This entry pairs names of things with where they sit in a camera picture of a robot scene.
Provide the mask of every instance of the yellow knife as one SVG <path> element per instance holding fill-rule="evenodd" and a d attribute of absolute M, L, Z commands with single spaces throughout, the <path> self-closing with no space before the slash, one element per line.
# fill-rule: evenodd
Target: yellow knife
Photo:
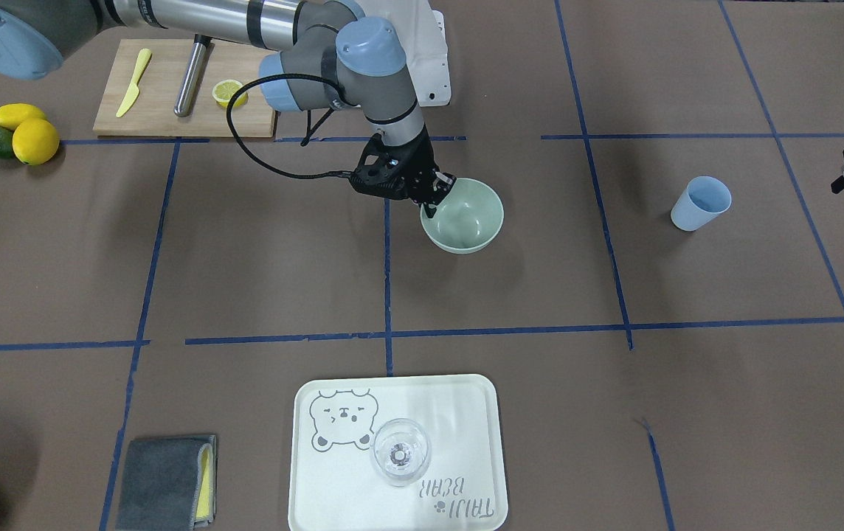
<path fill-rule="evenodd" d="M 133 102 L 139 96 L 139 79 L 143 76 L 143 71 L 146 70 L 146 63 L 150 63 L 150 58 L 153 57 L 153 52 L 149 48 L 143 48 L 136 54 L 136 66 L 133 67 L 133 77 L 130 77 L 130 85 L 128 85 L 128 93 L 124 96 L 124 101 L 121 102 L 121 108 L 117 110 L 117 117 L 120 118 L 126 114 L 133 107 Z"/>

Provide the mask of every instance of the cup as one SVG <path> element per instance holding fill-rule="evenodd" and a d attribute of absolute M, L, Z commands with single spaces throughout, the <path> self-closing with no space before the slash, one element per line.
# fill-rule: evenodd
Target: cup
<path fill-rule="evenodd" d="M 696 231 L 726 212 L 731 202 L 730 191 L 723 182 L 706 175 L 695 177 L 671 209 L 671 222 L 682 231 Z"/>
<path fill-rule="evenodd" d="M 484 249 L 500 232 L 504 205 L 487 184 L 459 178 L 439 203 L 435 216 L 429 219 L 425 209 L 419 209 L 419 218 L 426 235 L 440 249 L 468 254 Z"/>
<path fill-rule="evenodd" d="M 429 436 L 414 420 L 390 420 L 379 427 L 373 440 L 373 462 L 394 487 L 421 478 L 429 468 L 431 454 Z"/>

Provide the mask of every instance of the glass cup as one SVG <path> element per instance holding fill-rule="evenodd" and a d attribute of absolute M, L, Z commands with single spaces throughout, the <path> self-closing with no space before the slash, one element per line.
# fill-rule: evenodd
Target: glass cup
<path fill-rule="evenodd" d="M 429 436 L 414 420 L 390 420 L 376 431 L 373 461 L 394 487 L 405 487 L 421 478 L 431 457 Z"/>

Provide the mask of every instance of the half lemon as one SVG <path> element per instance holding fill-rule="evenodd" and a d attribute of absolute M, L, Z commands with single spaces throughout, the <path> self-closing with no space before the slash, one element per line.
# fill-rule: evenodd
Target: half lemon
<path fill-rule="evenodd" d="M 223 108 L 229 107 L 229 101 L 232 100 L 233 95 L 239 91 L 240 88 L 243 86 L 242 81 L 236 80 L 222 80 L 215 84 L 212 87 L 212 97 L 215 98 L 215 101 L 222 105 Z M 235 107 L 238 105 L 244 105 L 248 101 L 248 93 L 244 93 L 239 97 L 239 100 L 235 102 Z"/>

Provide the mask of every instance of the yellow lemon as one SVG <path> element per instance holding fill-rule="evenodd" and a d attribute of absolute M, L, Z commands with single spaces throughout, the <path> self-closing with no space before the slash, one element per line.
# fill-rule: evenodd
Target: yellow lemon
<path fill-rule="evenodd" d="M 0 107 L 0 128 L 14 131 L 21 123 L 30 118 L 47 119 L 40 108 L 28 103 L 10 103 Z"/>
<path fill-rule="evenodd" d="M 44 164 L 58 151 L 58 130 L 41 118 L 30 118 L 21 123 L 12 134 L 12 151 L 24 164 Z"/>
<path fill-rule="evenodd" d="M 242 81 L 219 81 L 214 87 L 212 87 L 212 97 L 215 98 L 215 101 L 219 102 L 219 105 L 222 105 L 222 107 L 229 107 L 229 100 L 232 100 L 233 95 L 242 88 L 242 85 Z M 235 107 L 243 105 L 246 101 L 248 101 L 248 93 L 242 94 L 239 97 L 239 100 L 236 100 Z"/>

